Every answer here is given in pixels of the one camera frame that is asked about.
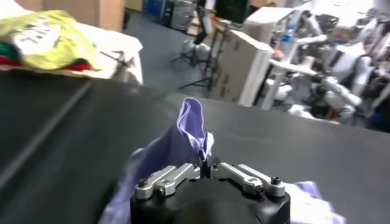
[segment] white robot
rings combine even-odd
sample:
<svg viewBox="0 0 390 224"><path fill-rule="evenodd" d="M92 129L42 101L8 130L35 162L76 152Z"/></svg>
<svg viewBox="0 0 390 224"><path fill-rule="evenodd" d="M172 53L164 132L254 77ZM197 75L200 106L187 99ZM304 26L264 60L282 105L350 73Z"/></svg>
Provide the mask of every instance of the white robot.
<svg viewBox="0 0 390 224"><path fill-rule="evenodd" d="M349 29L336 27L331 35L327 35L324 38L312 16L303 15L303 18L309 25L312 37L297 39L295 45L322 41L333 44L324 47L325 50L322 53L322 69L325 71L325 76L321 76L318 79L319 76L317 74L313 75L314 71L298 72L298 75L295 76L309 75L316 77L320 88L324 91L323 100L336 112L337 116L350 117L355 112L355 107L361 104L362 100L359 96L362 94L374 70L374 66L371 65L371 58L364 50L363 41L374 31L377 20L372 16L361 18L353 27ZM285 71L294 71L288 68L289 66L287 65L281 65L280 67ZM262 105L263 109L269 110L270 102L273 102L273 99L283 100L281 98L288 95L285 91L292 91L292 88L282 86L278 87L278 90L272 96L269 94L272 88L275 90L275 86L270 87L266 100ZM315 119L314 116L306 111L306 107L301 105L293 105L288 112Z"/></svg>

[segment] black tabletop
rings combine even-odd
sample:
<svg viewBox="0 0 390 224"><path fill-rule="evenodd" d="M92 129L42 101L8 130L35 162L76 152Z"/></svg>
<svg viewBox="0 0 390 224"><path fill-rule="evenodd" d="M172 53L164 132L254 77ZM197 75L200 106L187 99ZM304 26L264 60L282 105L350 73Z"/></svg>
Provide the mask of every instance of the black tabletop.
<svg viewBox="0 0 390 224"><path fill-rule="evenodd" d="M14 91L20 91L20 82L27 82L25 77L8 78L14 82L10 84L15 86ZM39 83L32 81L31 85L61 86L59 80L85 82L53 77ZM45 91L46 95L39 95L44 99L53 90ZM70 96L73 91L63 92ZM0 223L96 223L107 193L129 155L174 122L185 97L93 80L87 95L21 171L23 174L9 195L0 198ZM349 223L390 220L389 135L214 100L200 99L200 102L204 107L205 129L215 133L213 154L224 161L247 164L290 183L313 180L322 196ZM36 104L27 103L26 112L33 111L30 116L37 116L35 107ZM12 117L11 111L5 114ZM24 126L34 124L26 119L12 121L22 126L23 122ZM28 139L29 133L20 139L0 139L0 144L7 142L13 146L2 147L1 153L14 150L18 142Z"/></svg>

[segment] gray floor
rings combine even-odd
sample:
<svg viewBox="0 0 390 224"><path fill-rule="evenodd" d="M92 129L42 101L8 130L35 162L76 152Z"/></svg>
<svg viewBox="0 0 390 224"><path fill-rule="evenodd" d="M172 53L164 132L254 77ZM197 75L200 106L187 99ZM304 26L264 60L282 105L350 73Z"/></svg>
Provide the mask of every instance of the gray floor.
<svg viewBox="0 0 390 224"><path fill-rule="evenodd" d="M183 60L171 64L171 60L179 56L182 43L193 37L155 23L147 15L130 11L130 16L127 29L123 32L138 38L143 45L140 56L144 84L167 91L207 97L205 88L190 86L178 89L203 78L199 68L192 68Z"/></svg>

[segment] cardboard box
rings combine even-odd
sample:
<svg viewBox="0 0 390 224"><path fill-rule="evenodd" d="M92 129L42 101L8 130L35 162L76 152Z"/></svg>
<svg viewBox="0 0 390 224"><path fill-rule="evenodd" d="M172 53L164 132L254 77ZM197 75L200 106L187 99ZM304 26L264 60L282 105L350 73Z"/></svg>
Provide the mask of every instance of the cardboard box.
<svg viewBox="0 0 390 224"><path fill-rule="evenodd" d="M268 44L240 31L229 31L211 98L251 107L272 56Z"/></svg>

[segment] lavender fabric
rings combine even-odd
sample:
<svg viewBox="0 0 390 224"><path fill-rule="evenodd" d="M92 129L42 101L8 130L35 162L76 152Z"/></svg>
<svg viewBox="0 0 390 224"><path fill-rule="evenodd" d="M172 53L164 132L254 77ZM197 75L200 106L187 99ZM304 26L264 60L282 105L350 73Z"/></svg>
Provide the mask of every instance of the lavender fabric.
<svg viewBox="0 0 390 224"><path fill-rule="evenodd" d="M168 165L199 165L199 152L204 157L211 155L214 137L203 127L200 102L193 98L184 99L176 123L162 137L130 156L115 195L105 207L99 224L130 223L130 198L138 180ZM337 215L331 204L322 199L314 182L287 184L286 191L291 196L291 223L346 223L345 218Z"/></svg>
<svg viewBox="0 0 390 224"><path fill-rule="evenodd" d="M99 224L125 224L130 218L130 198L138 180L162 168L183 163L199 164L199 152L211 155L214 137L203 130L202 105L193 98L182 103L179 116L162 137L134 152L126 165L117 191L105 207Z"/></svg>

